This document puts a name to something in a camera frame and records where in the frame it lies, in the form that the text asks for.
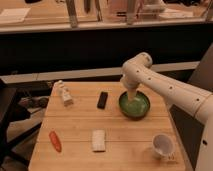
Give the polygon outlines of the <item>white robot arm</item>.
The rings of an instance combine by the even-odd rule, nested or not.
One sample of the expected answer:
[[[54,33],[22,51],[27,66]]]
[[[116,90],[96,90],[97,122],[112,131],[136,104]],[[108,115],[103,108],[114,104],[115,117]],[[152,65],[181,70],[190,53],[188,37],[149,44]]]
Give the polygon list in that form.
[[[121,82],[132,101],[140,84],[151,88],[204,125],[195,171],[213,171],[213,92],[166,77],[150,69],[152,57],[142,52],[122,65]]]

